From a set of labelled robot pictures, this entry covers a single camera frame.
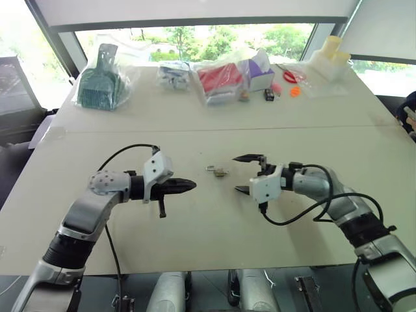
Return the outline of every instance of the window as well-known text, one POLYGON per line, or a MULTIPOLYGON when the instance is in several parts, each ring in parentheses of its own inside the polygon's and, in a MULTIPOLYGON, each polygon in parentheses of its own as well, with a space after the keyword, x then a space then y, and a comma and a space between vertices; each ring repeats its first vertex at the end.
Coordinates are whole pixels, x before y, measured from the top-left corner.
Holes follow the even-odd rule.
POLYGON ((406 97, 416 91, 416 65, 353 60, 353 69, 372 93, 406 97))
POLYGON ((17 55, 41 106, 60 107, 70 91, 68 75, 24 1, 3 1, 0 57, 17 55))
POLYGON ((299 60, 313 24, 255 24, 181 27, 150 27, 79 31, 76 35, 86 55, 97 34, 110 33, 149 44, 149 61, 216 60, 245 47, 266 49, 271 63, 299 60))

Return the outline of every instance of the green plastic object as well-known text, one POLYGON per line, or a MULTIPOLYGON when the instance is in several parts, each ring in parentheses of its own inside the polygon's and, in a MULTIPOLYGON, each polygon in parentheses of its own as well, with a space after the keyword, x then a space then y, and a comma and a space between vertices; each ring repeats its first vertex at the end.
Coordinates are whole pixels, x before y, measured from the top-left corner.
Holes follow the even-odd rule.
POLYGON ((82 107, 113 111, 118 106, 124 84, 114 73, 117 45, 101 44, 98 49, 97 66, 82 73, 77 101, 82 107))

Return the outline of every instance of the white table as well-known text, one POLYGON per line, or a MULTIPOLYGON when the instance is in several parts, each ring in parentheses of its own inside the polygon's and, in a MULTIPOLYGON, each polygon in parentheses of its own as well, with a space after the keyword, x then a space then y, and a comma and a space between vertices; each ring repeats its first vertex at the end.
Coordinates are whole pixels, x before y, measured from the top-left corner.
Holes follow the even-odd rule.
MULTIPOLYGON (((279 102, 252 99, 245 107, 231 104, 219 108, 220 114, 203 108, 192 93, 166 96, 184 99, 176 102, 182 105, 176 110, 175 104, 156 99, 154 106, 131 105, 116 112, 65 103, 0 212, 0 246, 5 247, 0 274, 30 274, 71 202, 85 189, 88 176, 116 150, 141 142, 160 145, 174 162, 174 176, 192 179, 198 187, 167 196, 168 217, 162 220, 157 203, 131 201, 114 208, 109 226, 123 273, 351 263, 353 248, 342 232, 333 224, 312 222, 316 213, 289 226, 272 226, 248 196, 233 190, 258 171, 258 165, 231 160, 245 153, 264 153, 271 163, 300 161, 332 167, 345 185, 380 202, 386 225, 396 225, 396 234, 416 254, 415 144, 361 82, 352 78, 349 83, 364 100, 355 97, 347 103, 336 98, 331 103, 337 110, 328 99, 309 105, 304 97, 283 96, 279 102), (156 118, 161 107, 166 113, 156 118), (147 117, 155 117, 153 121, 141 117, 142 109, 147 117), (297 120, 292 109, 309 115, 297 120), (175 111, 187 112, 189 123, 181 114, 176 121, 170 115, 175 111), (270 111, 279 114, 270 117, 270 111), (297 123, 301 119, 310 126, 297 123), (263 120, 267 123, 261 127, 263 120), (288 120, 290 129, 280 129, 284 128, 280 122, 288 120), (211 164, 223 166, 230 175, 214 177, 205 171, 211 164)), ((152 97, 143 91, 141 98, 152 97)), ((115 158, 109 168, 139 170, 149 156, 146 149, 132 149, 115 158)), ((311 203, 285 192, 270 204, 268 214, 286 220, 311 203)), ((94 247, 86 273, 115 273, 105 235, 94 247)))

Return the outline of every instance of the black cable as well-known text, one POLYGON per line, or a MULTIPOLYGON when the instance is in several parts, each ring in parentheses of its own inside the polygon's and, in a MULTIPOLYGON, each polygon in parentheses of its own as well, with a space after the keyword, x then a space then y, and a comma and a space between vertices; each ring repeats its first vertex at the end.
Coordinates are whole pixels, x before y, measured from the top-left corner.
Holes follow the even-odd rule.
POLYGON ((328 210, 331 206, 331 201, 333 199, 333 183, 332 183, 332 178, 331 178, 331 175, 330 175, 329 171, 325 167, 319 166, 318 164, 305 164, 305 165, 303 165, 303 167, 304 168, 318 168, 318 169, 321 169, 325 173, 326 179, 328 180, 328 184, 329 184, 328 185, 329 186, 328 187, 329 188, 328 197, 326 198, 327 202, 326 202, 326 205, 325 205, 324 209, 320 212, 320 214, 318 214, 316 217, 314 217, 313 221, 316 221, 316 222, 332 222, 332 220, 321 219, 322 216, 324 216, 328 212, 328 210))
MULTIPOLYGON (((129 145, 126 146, 120 150, 118 150, 116 153, 112 154, 99 168, 98 171, 104 169, 104 167, 113 160, 113 158, 115 158, 115 156, 117 156, 118 154, 122 153, 125 150, 128 150, 130 148, 152 148, 152 152, 153 154, 155 154, 157 151, 159 151, 159 147, 156 145, 152 145, 152 144, 133 144, 133 145, 129 145)), ((111 247, 111 252, 112 252, 112 256, 114 257, 114 262, 116 263, 116 269, 117 269, 117 282, 118 282, 118 312, 122 312, 122 299, 123 299, 123 281, 122 281, 122 273, 120 270, 120 263, 118 262, 118 257, 117 257, 117 253, 116 250, 114 248, 114 244, 112 242, 112 238, 110 235, 110 231, 109 231, 109 227, 105 224, 105 233, 107 234, 107 238, 109 239, 110 242, 110 247, 111 247)))
POLYGON ((361 312, 361 309, 359 308, 359 304, 358 304, 357 290, 356 290, 356 280, 357 280, 359 263, 360 263, 360 259, 358 258, 354 265, 354 268, 352 269, 352 277, 351 277, 352 301, 354 302, 354 307, 356 309, 356 312, 361 312))
MULTIPOLYGON (((349 196, 357 196, 357 197, 362 197, 362 198, 366 198, 368 200, 370 200, 377 208, 378 211, 378 215, 379 215, 379 220, 381 223, 383 223, 384 221, 384 215, 383 215, 383 211, 382 208, 380 207, 380 204, 371 196, 366 195, 366 194, 362 194, 362 193, 355 193, 355 192, 351 192, 351 193, 343 193, 343 194, 338 194, 338 195, 334 195, 332 196, 331 200, 335 200, 337 198, 342 198, 342 197, 349 197, 349 196)), ((301 218, 302 216, 306 215, 307 213, 311 212, 313 209, 323 205, 324 203, 328 202, 329 198, 325 198, 324 200, 318 201, 317 203, 314 203, 311 207, 307 208, 306 210, 302 211, 300 214, 296 215, 295 217, 289 219, 288 221, 284 221, 284 222, 276 222, 273 221, 272 219, 270 219, 266 213, 263 213, 264 218, 269 221, 271 224, 274 224, 275 226, 286 226, 287 224, 290 224, 292 222, 295 222, 296 220, 298 220, 299 218, 301 218)))

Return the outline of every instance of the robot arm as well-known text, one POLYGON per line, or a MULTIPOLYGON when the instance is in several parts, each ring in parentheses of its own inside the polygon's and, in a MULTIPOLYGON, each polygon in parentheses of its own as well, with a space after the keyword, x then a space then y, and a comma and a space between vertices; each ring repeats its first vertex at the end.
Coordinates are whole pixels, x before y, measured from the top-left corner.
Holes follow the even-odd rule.
MULTIPOLYGON (((317 202, 329 193, 326 174, 318 168, 306 168, 299 163, 288 167, 267 164, 263 155, 247 154, 235 160, 259 161, 261 171, 250 179, 249 187, 236 187, 249 193, 263 214, 267 201, 275 199, 281 190, 292 190, 317 202)), ((327 169, 333 185, 333 195, 352 193, 335 173, 327 169)), ((390 234, 370 207, 357 196, 333 199, 327 211, 345 237, 354 246, 361 262, 369 264, 363 279, 382 311, 416 311, 416 260, 398 237, 390 234)))
POLYGON ((145 163, 143 173, 137 176, 135 172, 102 170, 90 178, 84 194, 71 205, 20 292, 12 312, 77 311, 86 260, 112 208, 129 200, 157 200, 163 218, 165 194, 179 194, 196 187, 190 180, 170 179, 171 160, 160 151, 145 163))

